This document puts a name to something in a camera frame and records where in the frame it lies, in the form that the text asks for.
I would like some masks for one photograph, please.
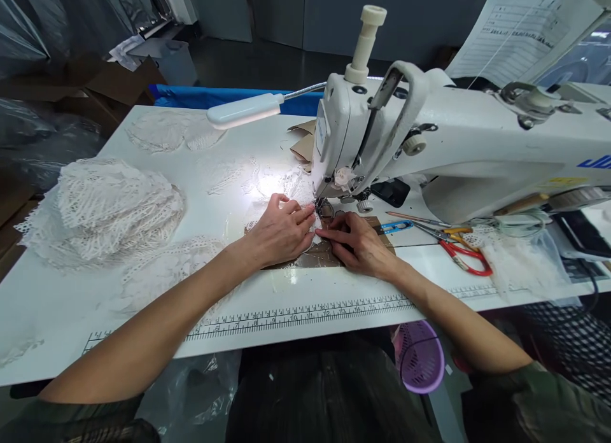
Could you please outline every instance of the green sleeve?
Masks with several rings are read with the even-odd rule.
[[[141,420],[134,421],[142,397],[97,405],[37,400],[0,428],[0,442],[158,441],[151,425]]]
[[[611,409],[538,362],[485,377],[470,394],[463,415],[473,441],[611,440]]]

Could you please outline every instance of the red scissors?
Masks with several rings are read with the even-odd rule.
[[[448,233],[432,229],[431,227],[427,227],[426,225],[422,225],[421,223],[418,223],[416,221],[414,222],[413,220],[412,223],[415,227],[421,229],[423,232],[428,233],[431,236],[437,238],[439,240],[439,245],[441,245],[446,250],[447,254],[452,258],[452,260],[454,260],[454,263],[461,267],[463,270],[467,271],[468,273],[475,274],[476,276],[490,276],[492,274],[490,265],[488,265],[488,262],[486,261],[484,256],[479,252],[463,249],[461,247],[458,247],[454,243],[450,243],[448,239],[450,239],[451,235]],[[474,257],[480,260],[484,265],[484,270],[478,271],[476,269],[471,268],[457,255],[458,253],[468,255],[470,257]]]

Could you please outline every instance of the gray wall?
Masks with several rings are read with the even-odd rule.
[[[192,0],[206,36],[252,42],[246,0]]]
[[[259,37],[302,48],[305,0],[253,0]]]
[[[444,45],[461,45],[486,0],[305,0],[304,50],[352,55],[363,5],[388,10],[373,59],[426,65]]]

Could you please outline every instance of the table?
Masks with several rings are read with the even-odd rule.
[[[150,155],[136,148],[125,133],[127,126],[150,110],[147,106],[135,106],[100,156],[118,157],[139,169],[160,171],[184,191],[188,208],[172,241],[196,235],[233,241],[243,234],[252,195],[244,195],[239,183],[223,195],[207,195],[198,178],[198,159],[206,152],[215,160],[254,156],[261,164],[286,172],[296,164],[289,149],[298,139],[286,130],[309,119],[273,116],[229,130],[208,151],[193,152],[183,145],[172,153]],[[384,213],[389,205],[374,197],[370,200],[374,205],[372,214],[382,222],[397,221]],[[356,209],[355,204],[343,206],[344,210]],[[417,190],[410,193],[401,211],[432,217]],[[511,292],[509,301],[503,300],[489,278],[460,270],[441,247],[416,229],[394,234],[390,241],[400,258],[441,287],[463,297],[476,311],[540,301],[527,290]],[[109,302],[121,290],[121,274],[121,268],[64,274],[26,251],[0,285],[0,386],[54,377],[119,327],[126,316],[114,313]],[[611,280],[600,281],[600,290],[611,290]],[[573,285],[570,291],[583,295],[592,289],[586,283]],[[355,276],[339,267],[261,271],[237,289],[217,316],[214,323],[196,327],[176,356],[423,318],[389,284]],[[7,362],[9,350],[12,362]]]

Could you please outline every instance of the sewing machine logo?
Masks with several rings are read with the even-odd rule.
[[[605,155],[596,161],[586,160],[577,165],[577,167],[595,167],[600,169],[611,169],[611,155]]]

